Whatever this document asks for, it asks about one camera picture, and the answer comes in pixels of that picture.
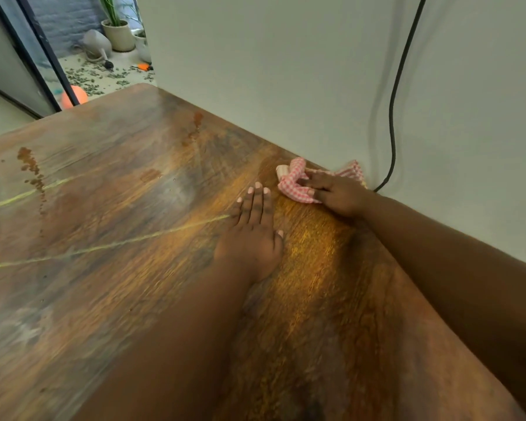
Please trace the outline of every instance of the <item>hand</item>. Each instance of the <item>hand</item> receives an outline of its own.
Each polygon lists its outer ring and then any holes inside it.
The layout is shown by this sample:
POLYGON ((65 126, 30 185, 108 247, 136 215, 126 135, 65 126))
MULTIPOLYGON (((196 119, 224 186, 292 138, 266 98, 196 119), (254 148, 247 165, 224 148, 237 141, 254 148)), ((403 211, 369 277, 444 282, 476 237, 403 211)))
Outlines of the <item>hand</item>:
POLYGON ((325 173, 306 171, 309 179, 300 179, 302 186, 311 187, 308 195, 330 210, 344 217, 359 217, 374 192, 365 189, 359 182, 348 178, 331 176, 325 173))
POLYGON ((282 231, 273 229, 273 200, 268 188, 255 183, 233 208, 229 229, 220 237, 214 260, 244 265, 256 281, 269 276, 283 257, 282 231))

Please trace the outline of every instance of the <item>person's left arm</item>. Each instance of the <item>person's left arm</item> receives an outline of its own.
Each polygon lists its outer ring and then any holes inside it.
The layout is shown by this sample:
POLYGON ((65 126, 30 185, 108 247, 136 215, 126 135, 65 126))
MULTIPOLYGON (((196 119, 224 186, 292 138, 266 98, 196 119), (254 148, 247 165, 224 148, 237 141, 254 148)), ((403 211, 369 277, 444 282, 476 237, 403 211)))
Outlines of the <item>person's left arm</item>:
POLYGON ((242 305, 281 261, 270 191, 256 183, 234 206, 214 261, 117 362, 75 420, 207 419, 228 366, 242 305))

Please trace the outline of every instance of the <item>white plant pot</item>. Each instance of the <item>white plant pot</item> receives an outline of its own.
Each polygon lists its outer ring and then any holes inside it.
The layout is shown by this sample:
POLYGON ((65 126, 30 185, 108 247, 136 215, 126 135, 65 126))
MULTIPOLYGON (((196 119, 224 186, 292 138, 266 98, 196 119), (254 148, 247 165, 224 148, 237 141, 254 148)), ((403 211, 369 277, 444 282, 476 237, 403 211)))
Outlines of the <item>white plant pot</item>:
POLYGON ((148 41, 146 41, 146 37, 138 36, 138 34, 142 32, 144 32, 142 29, 134 30, 132 32, 136 42, 136 49, 139 51, 139 56, 144 62, 152 63, 152 57, 150 56, 150 49, 148 48, 148 41))
POLYGON ((115 51, 132 51, 134 49, 134 37, 126 20, 121 20, 123 25, 111 26, 108 19, 101 21, 103 32, 111 42, 115 51))

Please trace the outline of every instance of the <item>cloth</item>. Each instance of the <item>cloth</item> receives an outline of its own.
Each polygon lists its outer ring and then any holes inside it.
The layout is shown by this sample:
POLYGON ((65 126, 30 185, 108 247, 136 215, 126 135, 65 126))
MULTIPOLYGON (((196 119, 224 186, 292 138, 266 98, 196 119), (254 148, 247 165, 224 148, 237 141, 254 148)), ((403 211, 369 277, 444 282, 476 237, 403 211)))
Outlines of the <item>cloth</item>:
MULTIPOLYGON (((306 170, 306 160, 304 158, 294 158, 288 165, 279 165, 276 168, 276 175, 279 178, 279 190, 286 195, 288 198, 293 199, 297 202, 302 202, 305 204, 317 203, 321 204, 321 201, 311 198, 308 196, 309 187, 302 186, 298 184, 298 179, 308 178, 308 175, 305 173, 306 170)), ((366 188, 366 182, 362 174, 362 170, 358 162, 351 161, 342 169, 332 172, 325 170, 313 170, 321 173, 326 173, 332 176, 342 176, 349 177, 358 181, 361 185, 366 188)))

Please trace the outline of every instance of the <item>forearm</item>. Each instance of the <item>forearm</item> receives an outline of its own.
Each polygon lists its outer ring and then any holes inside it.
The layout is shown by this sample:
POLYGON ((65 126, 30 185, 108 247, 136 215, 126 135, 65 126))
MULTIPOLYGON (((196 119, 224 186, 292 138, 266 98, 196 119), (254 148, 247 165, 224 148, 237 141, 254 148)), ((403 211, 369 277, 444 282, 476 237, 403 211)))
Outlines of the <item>forearm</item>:
POLYGON ((76 419, 210 417, 252 271, 214 262, 127 352, 76 419))
POLYGON ((376 194, 363 217, 447 324, 526 408, 526 264, 376 194))

